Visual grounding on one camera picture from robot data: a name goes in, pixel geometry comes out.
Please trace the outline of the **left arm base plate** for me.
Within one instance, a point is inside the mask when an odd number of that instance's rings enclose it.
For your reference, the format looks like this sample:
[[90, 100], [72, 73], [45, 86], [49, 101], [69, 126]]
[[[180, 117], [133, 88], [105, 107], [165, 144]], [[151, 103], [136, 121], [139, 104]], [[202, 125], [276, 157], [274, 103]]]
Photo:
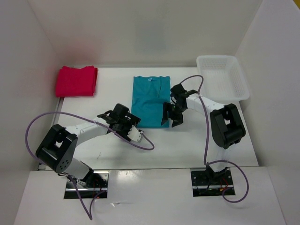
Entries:
[[[89, 181], [88, 184], [83, 181], [76, 180], [75, 184], [78, 188], [80, 196], [82, 199], [92, 199], [93, 197], [97, 197], [97, 199], [106, 199], [108, 195], [108, 181], [110, 171], [94, 171], [95, 180]], [[64, 193], [64, 199], [78, 199], [78, 195], [76, 193], [75, 185], [67, 179], [66, 188]]]

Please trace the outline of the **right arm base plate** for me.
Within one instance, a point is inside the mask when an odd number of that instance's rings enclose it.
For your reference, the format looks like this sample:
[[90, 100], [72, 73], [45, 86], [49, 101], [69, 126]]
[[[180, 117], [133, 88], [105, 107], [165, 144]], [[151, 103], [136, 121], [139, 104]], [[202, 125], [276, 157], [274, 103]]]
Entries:
[[191, 170], [191, 183], [193, 197], [222, 196], [225, 190], [226, 195], [235, 195], [231, 171], [227, 169], [218, 178], [209, 178], [205, 169]]

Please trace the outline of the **pink t-shirt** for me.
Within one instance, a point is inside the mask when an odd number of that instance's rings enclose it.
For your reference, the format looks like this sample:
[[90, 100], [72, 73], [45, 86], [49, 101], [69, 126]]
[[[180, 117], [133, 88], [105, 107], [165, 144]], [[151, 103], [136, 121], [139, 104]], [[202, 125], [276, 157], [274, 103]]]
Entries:
[[63, 66], [58, 73], [56, 97], [92, 97], [95, 93], [98, 69], [94, 66], [73, 68]]

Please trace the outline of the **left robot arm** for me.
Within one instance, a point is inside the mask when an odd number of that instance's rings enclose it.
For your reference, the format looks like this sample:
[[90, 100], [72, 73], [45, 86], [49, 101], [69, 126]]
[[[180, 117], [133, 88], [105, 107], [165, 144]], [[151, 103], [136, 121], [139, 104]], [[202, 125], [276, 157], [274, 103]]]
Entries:
[[84, 162], [74, 158], [78, 145], [92, 138], [116, 132], [125, 140], [138, 142], [141, 135], [137, 125], [140, 118], [128, 109], [121, 112], [109, 110], [92, 122], [62, 127], [53, 125], [36, 150], [36, 157], [60, 175], [71, 175], [82, 187], [105, 187], [104, 179]]

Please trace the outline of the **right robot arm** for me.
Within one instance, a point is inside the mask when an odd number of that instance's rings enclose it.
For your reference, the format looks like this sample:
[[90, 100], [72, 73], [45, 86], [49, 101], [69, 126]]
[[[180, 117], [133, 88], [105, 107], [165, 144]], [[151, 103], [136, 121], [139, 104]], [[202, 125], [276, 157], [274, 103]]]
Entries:
[[[205, 178], [210, 184], [217, 184], [222, 179], [229, 164], [229, 156], [226, 151], [230, 146], [238, 144], [246, 135], [246, 130], [242, 122], [239, 110], [233, 103], [222, 104], [210, 100], [202, 95], [180, 94], [172, 97], [170, 103], [163, 103], [163, 115], [161, 124], [168, 120], [172, 121], [172, 127], [183, 123], [183, 112], [187, 109], [194, 110], [205, 116], [206, 140], [203, 162], [206, 166]], [[216, 159], [207, 161], [209, 139], [220, 148]]]

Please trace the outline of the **teal t-shirt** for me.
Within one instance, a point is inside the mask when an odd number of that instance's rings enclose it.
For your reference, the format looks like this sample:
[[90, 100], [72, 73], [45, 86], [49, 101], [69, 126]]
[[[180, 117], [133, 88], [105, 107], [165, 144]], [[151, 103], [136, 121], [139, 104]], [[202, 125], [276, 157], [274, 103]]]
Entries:
[[169, 76], [135, 76], [133, 79], [131, 113], [140, 118], [139, 128], [168, 128], [161, 124], [163, 104], [170, 102]]

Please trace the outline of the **white plastic basket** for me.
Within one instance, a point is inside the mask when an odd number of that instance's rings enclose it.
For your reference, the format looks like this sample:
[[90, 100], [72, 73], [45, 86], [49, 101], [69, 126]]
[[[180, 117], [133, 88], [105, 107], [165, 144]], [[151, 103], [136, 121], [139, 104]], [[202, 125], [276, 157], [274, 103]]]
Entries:
[[199, 74], [204, 77], [201, 94], [216, 102], [247, 100], [250, 93], [243, 70], [234, 56], [203, 55], [196, 59]]

